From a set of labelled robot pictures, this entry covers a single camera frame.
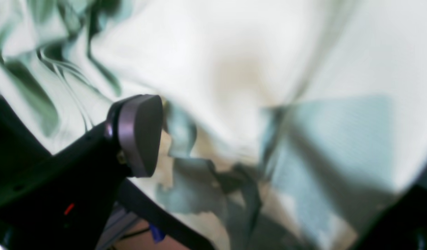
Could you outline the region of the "white right gripper fixed finger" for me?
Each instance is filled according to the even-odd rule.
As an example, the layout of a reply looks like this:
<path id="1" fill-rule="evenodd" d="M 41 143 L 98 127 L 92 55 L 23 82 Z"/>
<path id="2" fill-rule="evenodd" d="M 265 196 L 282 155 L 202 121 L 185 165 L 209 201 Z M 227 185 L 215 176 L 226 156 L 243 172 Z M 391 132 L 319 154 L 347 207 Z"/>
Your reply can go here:
<path id="1" fill-rule="evenodd" d="M 94 250 L 120 185 L 153 175 L 163 120 L 158 95 L 136 95 L 55 155 L 0 122 L 0 248 Z"/>

